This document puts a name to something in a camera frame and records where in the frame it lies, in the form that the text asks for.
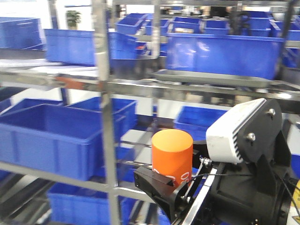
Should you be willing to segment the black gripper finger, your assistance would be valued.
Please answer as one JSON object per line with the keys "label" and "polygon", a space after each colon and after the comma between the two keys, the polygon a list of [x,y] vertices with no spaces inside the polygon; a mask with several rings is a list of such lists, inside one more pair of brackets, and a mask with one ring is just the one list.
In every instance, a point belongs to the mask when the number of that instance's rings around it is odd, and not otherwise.
{"label": "black gripper finger", "polygon": [[135,186],[145,192],[164,211],[175,211],[185,204],[185,185],[175,187],[173,180],[145,167],[134,171]]}

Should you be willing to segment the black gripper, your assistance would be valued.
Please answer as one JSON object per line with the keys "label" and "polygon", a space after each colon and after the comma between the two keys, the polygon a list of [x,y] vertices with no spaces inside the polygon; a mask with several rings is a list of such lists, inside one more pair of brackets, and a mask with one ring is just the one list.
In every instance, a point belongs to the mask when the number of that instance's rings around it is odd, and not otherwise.
{"label": "black gripper", "polygon": [[[236,165],[219,163],[206,174],[211,182],[186,207],[174,225],[297,225],[300,182],[291,176],[292,156],[285,136],[235,136],[233,146],[244,157]],[[193,155],[208,158],[206,140],[193,141]]]}

